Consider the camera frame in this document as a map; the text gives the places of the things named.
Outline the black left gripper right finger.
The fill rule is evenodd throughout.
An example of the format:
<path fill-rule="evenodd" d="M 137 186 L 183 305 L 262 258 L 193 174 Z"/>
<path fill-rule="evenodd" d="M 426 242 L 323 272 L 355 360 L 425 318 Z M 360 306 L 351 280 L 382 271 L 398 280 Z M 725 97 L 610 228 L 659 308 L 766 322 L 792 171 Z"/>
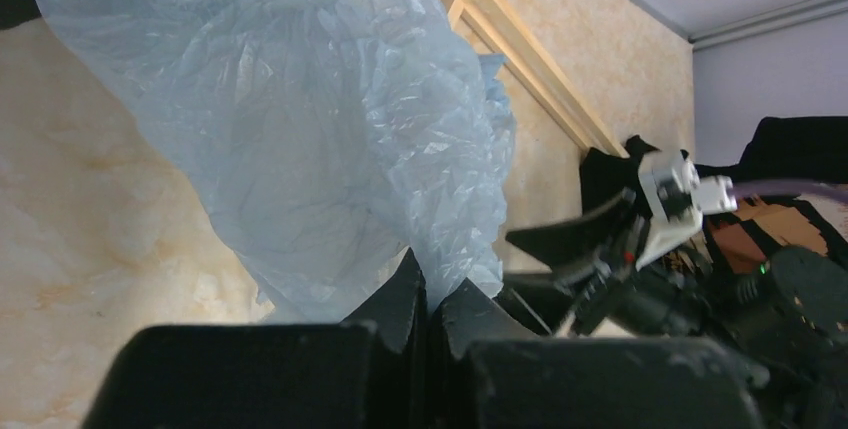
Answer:
<path fill-rule="evenodd" d="M 473 283 L 435 310 L 439 428 L 760 428 L 730 353 L 699 338 L 543 338 Z"/>

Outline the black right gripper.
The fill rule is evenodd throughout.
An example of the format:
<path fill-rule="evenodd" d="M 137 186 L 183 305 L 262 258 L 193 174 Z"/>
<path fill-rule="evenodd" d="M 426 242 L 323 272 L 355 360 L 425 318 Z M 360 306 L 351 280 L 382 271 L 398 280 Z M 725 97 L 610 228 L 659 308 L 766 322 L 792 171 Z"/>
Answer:
<path fill-rule="evenodd" d="M 550 272 L 504 275 L 496 302 L 542 337 L 588 337 L 611 321 L 636 335 L 689 336 L 703 326 L 703 300 L 691 275 L 663 267 L 638 270 L 649 220 L 636 214 L 637 194 L 623 189 L 579 218 L 509 230 L 505 240 Z"/>

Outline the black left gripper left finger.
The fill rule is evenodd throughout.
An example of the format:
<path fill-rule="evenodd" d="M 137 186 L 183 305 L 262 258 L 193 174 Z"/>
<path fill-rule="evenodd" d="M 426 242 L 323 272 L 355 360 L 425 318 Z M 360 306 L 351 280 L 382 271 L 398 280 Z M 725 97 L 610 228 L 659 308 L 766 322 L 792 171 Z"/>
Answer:
<path fill-rule="evenodd" d="M 338 323 L 160 325 L 115 357 L 86 428 L 406 428 L 426 316 L 407 251 Z"/>

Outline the blue plastic trash bag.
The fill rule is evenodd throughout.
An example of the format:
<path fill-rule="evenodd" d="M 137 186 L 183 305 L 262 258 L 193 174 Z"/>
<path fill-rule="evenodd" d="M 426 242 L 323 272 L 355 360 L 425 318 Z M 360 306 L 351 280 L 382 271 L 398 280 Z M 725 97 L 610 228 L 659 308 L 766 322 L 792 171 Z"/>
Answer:
<path fill-rule="evenodd" d="M 337 322 L 411 249 L 434 309 L 503 285 L 515 120 L 440 0 L 36 0 L 181 170 L 273 322 Z"/>

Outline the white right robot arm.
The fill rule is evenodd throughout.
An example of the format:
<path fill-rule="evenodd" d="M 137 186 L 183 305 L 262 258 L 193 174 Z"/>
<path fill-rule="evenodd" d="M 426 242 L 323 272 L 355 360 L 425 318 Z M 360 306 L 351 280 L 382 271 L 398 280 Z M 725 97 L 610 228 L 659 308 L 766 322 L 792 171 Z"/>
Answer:
<path fill-rule="evenodd" d="M 708 222 L 704 256 L 681 242 L 689 271 L 668 266 L 654 244 L 658 222 L 625 189 L 578 219 L 514 229 L 506 241 L 548 267 L 512 278 L 508 287 L 542 288 L 552 302 L 522 303 L 542 333 L 592 334 L 605 320 L 639 336 L 706 337 L 733 349 L 764 398 L 769 421 L 813 428 L 847 418 L 847 264 L 831 245 L 793 244 L 787 230 L 808 233 L 807 213 L 770 226 L 806 195 L 841 195 L 836 187 L 763 181 L 731 191 L 737 208 Z"/>

